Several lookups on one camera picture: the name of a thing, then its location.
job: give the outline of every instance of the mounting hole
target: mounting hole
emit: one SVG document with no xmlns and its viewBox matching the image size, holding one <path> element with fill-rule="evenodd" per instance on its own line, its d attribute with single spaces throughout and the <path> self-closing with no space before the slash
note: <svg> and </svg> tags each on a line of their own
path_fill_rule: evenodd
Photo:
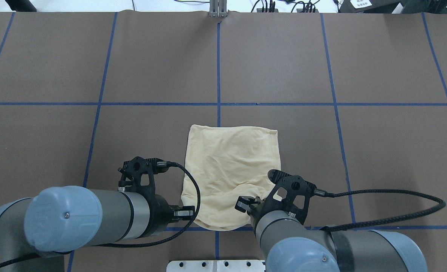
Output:
<svg viewBox="0 0 447 272">
<path fill-rule="evenodd" d="M 292 188 L 293 190 L 295 190 L 295 191 L 299 190 L 300 187 L 301 187 L 301 184 L 299 184 L 299 182 L 297 182 L 297 181 L 294 181 L 294 182 L 291 184 L 291 188 Z"/>
</svg>

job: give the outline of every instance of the black cable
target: black cable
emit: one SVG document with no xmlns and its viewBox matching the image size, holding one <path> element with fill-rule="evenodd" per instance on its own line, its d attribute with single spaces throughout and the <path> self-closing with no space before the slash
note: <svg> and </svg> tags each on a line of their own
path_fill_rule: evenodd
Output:
<svg viewBox="0 0 447 272">
<path fill-rule="evenodd" d="M 173 0 L 173 1 L 176 1 L 176 2 L 182 2 L 182 3 L 210 3 L 210 2 L 205 2 L 205 1 L 187 1 L 187 0 Z"/>
<path fill-rule="evenodd" d="M 107 246 L 107 247 L 119 247 L 119 248 L 135 248 L 135 247 L 149 247 L 149 246 L 157 246 L 159 244 L 162 243 L 166 243 L 168 241 L 171 241 L 175 238 L 177 238 L 178 236 L 180 236 L 180 234 L 182 234 L 184 231 L 186 231 L 188 229 L 188 227 L 194 222 L 195 218 L 198 215 L 198 211 L 200 210 L 200 189 L 198 188 L 198 184 L 196 184 L 196 181 L 194 179 L 194 177 L 188 172 L 187 169 L 185 169 L 185 167 L 183 167 L 182 165 L 176 163 L 176 162 L 168 162 L 167 164 L 168 167 L 178 167 L 180 168 L 188 177 L 189 179 L 192 181 L 193 185 L 195 186 L 196 189 L 196 209 L 194 212 L 194 215 L 192 217 L 192 219 L 190 219 L 190 221 L 188 221 L 188 223 L 185 225 L 185 227 L 183 227 L 179 232 L 177 232 L 176 234 L 173 234 L 172 236 L 160 240 L 160 241 L 156 241 L 156 242 L 152 242 L 152 243 L 139 243 L 139 244 L 118 244 L 118 243 L 105 243 L 105 244 L 100 244 L 97 246 Z"/>
<path fill-rule="evenodd" d="M 251 12 L 253 12 L 253 9 L 255 9 L 255 6 L 256 6 L 259 2 L 260 2 L 260 0 L 257 0 L 257 1 L 255 2 L 254 6 L 252 7 Z"/>
<path fill-rule="evenodd" d="M 7 265 L 11 265 L 17 262 L 21 262 L 21 261 L 26 261 L 26 260 L 31 260 L 31 259 L 35 259 L 35 258 L 39 258 L 40 256 L 37 253 L 30 253 L 27 255 L 23 255 L 21 257 L 12 259 L 12 260 L 8 260 L 5 262 L 0 263 L 0 268 L 2 267 L 6 267 Z"/>
<path fill-rule="evenodd" d="M 426 195 L 424 193 L 409 191 L 409 190 L 370 189 L 370 190 L 358 190 L 358 191 L 351 191 L 351 192 L 344 192 L 344 193 L 328 193 L 328 192 L 320 190 L 320 189 L 315 190 L 316 196 L 321 196 L 324 198 L 339 198 L 340 196 L 350 196 L 350 195 L 356 195 L 358 193 L 404 193 L 407 195 L 419 196 L 421 198 L 430 199 L 430 200 L 438 203 L 438 205 L 435 205 L 434 207 L 428 208 L 426 210 L 421 210 L 420 212 L 408 213 L 406 215 L 399 215 L 399 216 L 388 217 L 388 218 L 372 220 L 372 221 L 356 222 L 356 223 L 351 223 L 351 224 L 342 224 L 342 225 L 339 225 L 336 227 L 324 227 L 322 230 L 340 231 L 340 230 L 347 230 L 347 229 L 355 229 L 357 227 L 371 227 L 371 226 L 377 226 L 380 224 L 389 224 L 389 223 L 405 221 L 405 220 L 410 220 L 410 219 L 415 219 L 415 218 L 419 218 L 422 216 L 430 215 L 431 213 L 437 212 L 445 207 L 445 202 L 443 200 L 441 200 L 440 198 L 437 198 L 437 197 L 431 196 L 431 195 Z"/>
<path fill-rule="evenodd" d="M 298 5 L 298 4 L 303 4 L 303 9 L 304 9 L 304 6 L 306 5 L 306 3 L 304 3 L 303 1 L 299 1 L 299 2 L 296 2 L 295 4 L 294 4 L 294 7 L 292 7 L 292 9 L 291 9 L 291 12 L 293 12 L 294 11 L 294 8 Z"/>
</svg>

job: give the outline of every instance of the black band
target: black band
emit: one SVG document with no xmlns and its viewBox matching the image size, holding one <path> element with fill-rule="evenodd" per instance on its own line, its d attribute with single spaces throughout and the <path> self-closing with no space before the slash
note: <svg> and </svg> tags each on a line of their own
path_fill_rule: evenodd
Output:
<svg viewBox="0 0 447 272">
<path fill-rule="evenodd" d="M 348 238 L 343 234 L 343 231 L 333 231 L 329 234 L 334 243 L 336 261 L 340 272 L 353 272 L 355 270 L 355 259 Z"/>
<path fill-rule="evenodd" d="M 121 241 L 124 237 L 126 237 L 128 232 L 130 232 L 131 227 L 132 227 L 132 222 L 134 220 L 134 208 L 132 206 L 131 200 L 125 193 L 122 193 L 122 195 L 126 198 L 126 200 L 128 200 L 128 203 L 130 205 L 130 210 L 131 210 L 131 217 L 130 217 L 130 223 L 128 224 L 128 229 L 126 230 L 126 232 L 123 234 L 123 236 L 121 236 L 121 238 L 118 241 Z"/>
</svg>

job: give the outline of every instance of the folded cloth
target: folded cloth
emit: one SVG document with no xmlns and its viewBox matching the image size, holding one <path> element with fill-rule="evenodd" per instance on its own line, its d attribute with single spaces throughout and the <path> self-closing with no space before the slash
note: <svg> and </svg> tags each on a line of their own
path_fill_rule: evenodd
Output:
<svg viewBox="0 0 447 272">
<path fill-rule="evenodd" d="M 200 188 L 200 212 L 194 222 L 218 231 L 242 227 L 250 217 L 234 209 L 239 196 L 267 197 L 274 187 L 267 172 L 281 169 L 277 130 L 192 125 L 185 168 Z M 182 202 L 196 206 L 196 190 L 188 177 Z"/>
</svg>

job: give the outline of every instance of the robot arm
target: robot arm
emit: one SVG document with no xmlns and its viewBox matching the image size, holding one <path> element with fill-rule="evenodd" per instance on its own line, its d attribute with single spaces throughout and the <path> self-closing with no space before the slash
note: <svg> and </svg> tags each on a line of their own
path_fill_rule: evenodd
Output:
<svg viewBox="0 0 447 272">
<path fill-rule="evenodd" d="M 271 170 L 269 179 L 276 184 L 265 200 L 240 196 L 235 209 L 246 212 L 265 258 L 268 272 L 426 272 L 427 265 L 419 247 L 407 236 L 388 231 L 349 229 L 349 225 L 307 230 L 303 227 L 310 198 L 334 194 L 316 188 L 300 176 Z M 279 188 L 287 191 L 285 198 L 275 200 Z M 445 203 L 434 196 L 402 190 L 372 190 L 374 192 L 408 193 L 435 200 L 434 208 L 419 212 L 420 216 L 440 210 Z M 304 207 L 294 205 L 296 196 L 304 196 Z M 365 222 L 369 226 L 386 220 Z"/>
<path fill-rule="evenodd" d="M 64 271 L 63 254 L 84 246 L 154 236 L 169 223 L 193 220 L 194 206 L 169 205 L 155 193 L 154 174 L 168 171 L 160 159 L 124 162 L 118 191 L 52 187 L 34 198 L 0 207 L 1 260 L 36 253 L 5 271 Z M 149 184 L 141 185 L 147 175 Z"/>
</svg>

